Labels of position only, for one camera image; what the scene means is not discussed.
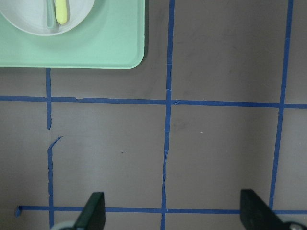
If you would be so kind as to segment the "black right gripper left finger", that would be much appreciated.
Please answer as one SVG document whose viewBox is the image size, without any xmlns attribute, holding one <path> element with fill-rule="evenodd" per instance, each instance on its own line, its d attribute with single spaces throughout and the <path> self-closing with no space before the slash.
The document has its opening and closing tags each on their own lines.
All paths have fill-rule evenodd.
<svg viewBox="0 0 307 230">
<path fill-rule="evenodd" d="M 88 199 L 73 230 L 103 230 L 106 223 L 105 197 L 103 192 L 94 192 Z"/>
</svg>

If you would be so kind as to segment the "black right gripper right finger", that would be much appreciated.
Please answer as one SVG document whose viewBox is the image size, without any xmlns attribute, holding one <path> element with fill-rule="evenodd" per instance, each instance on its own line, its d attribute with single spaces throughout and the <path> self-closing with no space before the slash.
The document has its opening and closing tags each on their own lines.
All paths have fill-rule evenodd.
<svg viewBox="0 0 307 230">
<path fill-rule="evenodd" d="M 290 230 L 292 222 L 283 222 L 252 190 L 240 191 L 240 221 L 246 230 Z"/>
</svg>

